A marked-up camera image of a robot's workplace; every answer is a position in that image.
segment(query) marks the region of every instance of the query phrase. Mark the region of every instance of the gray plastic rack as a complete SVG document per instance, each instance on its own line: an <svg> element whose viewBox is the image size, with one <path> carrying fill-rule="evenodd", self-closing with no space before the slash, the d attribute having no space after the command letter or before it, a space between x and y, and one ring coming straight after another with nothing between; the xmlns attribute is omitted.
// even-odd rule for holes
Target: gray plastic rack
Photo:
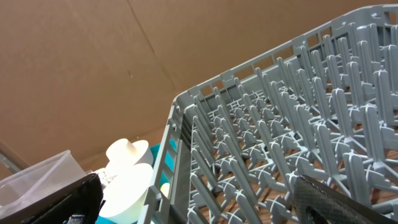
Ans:
<svg viewBox="0 0 398 224"><path fill-rule="evenodd" d="M178 95L138 223L261 223L259 210L272 223L298 222L291 204L303 174L398 220L398 199L370 196L372 189L398 194L390 153L398 150L393 14L398 5L349 12ZM309 45L311 38L318 43ZM257 67L266 60L272 65ZM252 75L236 78L247 68ZM168 197L159 190L162 175ZM263 202L267 189L280 195ZM234 211L226 209L231 202Z"/></svg>

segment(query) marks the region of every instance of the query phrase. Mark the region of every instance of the dish rack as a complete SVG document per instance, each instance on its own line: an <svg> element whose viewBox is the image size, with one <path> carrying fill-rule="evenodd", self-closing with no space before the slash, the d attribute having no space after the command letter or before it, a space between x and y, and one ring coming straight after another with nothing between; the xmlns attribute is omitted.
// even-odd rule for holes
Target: dish rack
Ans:
<svg viewBox="0 0 398 224"><path fill-rule="evenodd" d="M398 220L397 13L351 11L179 94L138 223L296 223L299 175Z"/></svg>

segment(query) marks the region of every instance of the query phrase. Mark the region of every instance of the gray dish rack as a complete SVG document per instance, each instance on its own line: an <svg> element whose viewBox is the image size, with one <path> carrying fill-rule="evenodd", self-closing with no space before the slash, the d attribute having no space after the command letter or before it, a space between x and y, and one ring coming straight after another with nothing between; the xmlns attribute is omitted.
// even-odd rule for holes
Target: gray dish rack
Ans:
<svg viewBox="0 0 398 224"><path fill-rule="evenodd" d="M398 193L396 14L398 5L351 11L179 94L138 223L261 223L259 210L295 223L303 174L398 220L398 199L370 197ZM262 202L267 189L280 195Z"/></svg>

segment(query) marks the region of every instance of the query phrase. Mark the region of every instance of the brown wall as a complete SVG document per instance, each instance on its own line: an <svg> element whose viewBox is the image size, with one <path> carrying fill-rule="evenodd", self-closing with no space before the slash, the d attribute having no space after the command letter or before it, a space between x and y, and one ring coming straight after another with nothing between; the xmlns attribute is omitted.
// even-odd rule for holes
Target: brown wall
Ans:
<svg viewBox="0 0 398 224"><path fill-rule="evenodd" d="M116 139L160 141L173 98L350 10L397 1L0 2L0 140L84 169Z"/></svg>

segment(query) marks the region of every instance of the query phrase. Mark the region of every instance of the clear plastic container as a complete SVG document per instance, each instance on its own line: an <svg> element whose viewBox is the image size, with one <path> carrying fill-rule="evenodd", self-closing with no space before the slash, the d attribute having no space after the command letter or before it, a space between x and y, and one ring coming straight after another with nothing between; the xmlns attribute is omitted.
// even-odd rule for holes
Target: clear plastic container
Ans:
<svg viewBox="0 0 398 224"><path fill-rule="evenodd" d="M84 177L67 150L0 181L0 219Z"/></svg>

